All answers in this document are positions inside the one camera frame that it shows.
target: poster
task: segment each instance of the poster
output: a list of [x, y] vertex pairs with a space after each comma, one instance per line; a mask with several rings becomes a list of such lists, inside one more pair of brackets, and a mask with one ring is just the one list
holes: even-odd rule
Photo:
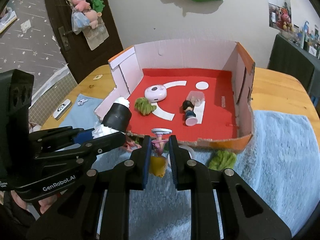
[[5, 7], [0, 14], [0, 33], [17, 19], [15, 11], [11, 7]]
[[281, 21], [282, 15], [288, 21], [287, 16], [291, 18], [291, 1], [290, 0], [268, 0], [269, 3], [269, 26], [275, 29], [282, 29], [283, 21]]

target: green stuffed toy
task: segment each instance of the green stuffed toy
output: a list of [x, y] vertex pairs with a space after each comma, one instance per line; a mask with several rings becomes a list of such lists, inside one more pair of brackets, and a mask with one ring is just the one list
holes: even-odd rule
[[146, 98], [137, 98], [134, 103], [134, 108], [137, 109], [142, 115], [148, 115], [156, 110], [157, 106], [151, 105]]
[[228, 151], [218, 151], [217, 155], [209, 162], [209, 169], [221, 171], [223, 169], [233, 169], [237, 160], [235, 153]]
[[96, 12], [102, 12], [105, 5], [103, 4], [103, 1], [101, 0], [91, 0], [92, 3], [92, 9]]

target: wooden table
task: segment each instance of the wooden table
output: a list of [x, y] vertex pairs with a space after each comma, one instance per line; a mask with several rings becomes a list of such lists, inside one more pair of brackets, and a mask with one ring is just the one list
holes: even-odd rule
[[[103, 76], [98, 80], [93, 80], [99, 74]], [[115, 83], [110, 68], [108, 65], [103, 65], [87, 76], [65, 99], [70, 99], [74, 104], [80, 93], [85, 96], [104, 99], [114, 87]], [[251, 106], [253, 110], [272, 110], [307, 116], [319, 144], [320, 120], [318, 114], [307, 92], [296, 78], [272, 70], [256, 68], [252, 98]], [[70, 109], [58, 121], [50, 116], [42, 129], [58, 127]]]

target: red box floor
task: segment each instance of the red box floor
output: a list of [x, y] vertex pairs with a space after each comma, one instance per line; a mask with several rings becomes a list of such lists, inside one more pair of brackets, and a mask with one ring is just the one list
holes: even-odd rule
[[[153, 128], [171, 129], [179, 141], [197, 141], [198, 138], [225, 140], [237, 137], [235, 106], [231, 84], [231, 72], [212, 69], [143, 69], [144, 77], [129, 96], [132, 117], [128, 130], [138, 135], [151, 135]], [[167, 89], [167, 97], [158, 102], [164, 111], [175, 114], [172, 121], [149, 114], [143, 116], [134, 109], [135, 100], [144, 97], [146, 88], [173, 81], [187, 81], [186, 86]], [[205, 81], [206, 90], [198, 90], [196, 84]], [[190, 91], [202, 91], [205, 96], [204, 115], [201, 124], [186, 126], [182, 103]], [[221, 106], [225, 97], [225, 107]]]

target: door handle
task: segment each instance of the door handle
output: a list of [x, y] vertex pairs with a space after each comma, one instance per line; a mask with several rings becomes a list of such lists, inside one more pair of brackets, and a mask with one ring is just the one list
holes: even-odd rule
[[73, 31], [65, 32], [63, 26], [59, 27], [59, 28], [58, 28], [58, 31], [59, 31], [60, 38], [61, 38], [61, 40], [62, 40], [62, 44], [63, 44], [63, 47], [64, 47], [65, 51], [70, 50], [70, 49], [71, 49], [71, 48], [70, 48], [70, 44], [69, 44], [69, 41], [68, 41], [68, 38], [67, 38], [66, 35], [72, 33]]

